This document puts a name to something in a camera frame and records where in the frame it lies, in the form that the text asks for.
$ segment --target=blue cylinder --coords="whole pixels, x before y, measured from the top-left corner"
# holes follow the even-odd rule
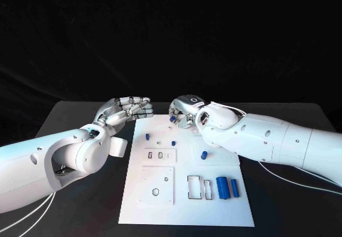
[[[203,151],[203,152],[202,152],[202,155],[200,155],[200,159],[206,159],[206,155],[207,155],[207,152]]]
[[[230,180],[230,187],[232,187],[233,197],[238,198],[239,195],[238,195],[236,180],[235,179]]]
[[[228,187],[226,177],[217,177],[216,183],[217,183],[217,190],[219,190],[219,199],[228,199],[229,198],[229,187]]]
[[[173,122],[176,120],[176,117],[174,116],[171,116],[170,117],[170,122]]]

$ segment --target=white robotic arm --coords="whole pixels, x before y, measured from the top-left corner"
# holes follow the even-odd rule
[[[153,116],[150,99],[111,99],[92,124],[0,148],[0,213],[11,211],[95,173],[127,141],[112,137],[131,121]],[[52,159],[65,168],[53,171]]]
[[[303,168],[342,186],[342,134],[245,114],[239,109],[238,116],[229,108],[199,101],[197,96],[179,96],[170,105],[170,121],[183,128],[189,127],[184,124],[196,125],[212,147],[223,147],[255,161]],[[177,119],[179,112],[184,114],[181,120]]]

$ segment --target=white cylinder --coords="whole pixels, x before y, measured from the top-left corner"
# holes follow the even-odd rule
[[[112,157],[122,157],[125,151],[127,141],[118,137],[111,137],[109,155]]]

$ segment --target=hole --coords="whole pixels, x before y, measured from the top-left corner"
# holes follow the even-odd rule
[[[153,189],[151,194],[153,194],[153,196],[157,196],[158,195],[158,189]]]
[[[36,154],[30,155],[30,161],[33,164],[37,164],[37,155]]]

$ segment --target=robotic hand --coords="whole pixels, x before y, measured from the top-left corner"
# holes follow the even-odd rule
[[[112,137],[127,121],[153,116],[150,99],[111,99],[92,124],[0,148],[0,213],[11,211],[95,173],[127,141]],[[52,159],[63,169],[53,171]]]
[[[342,186],[342,134],[297,126],[269,116],[245,114],[233,107],[204,103],[194,95],[173,100],[168,116],[177,127],[197,127],[212,147],[223,147],[255,161],[303,168]]]

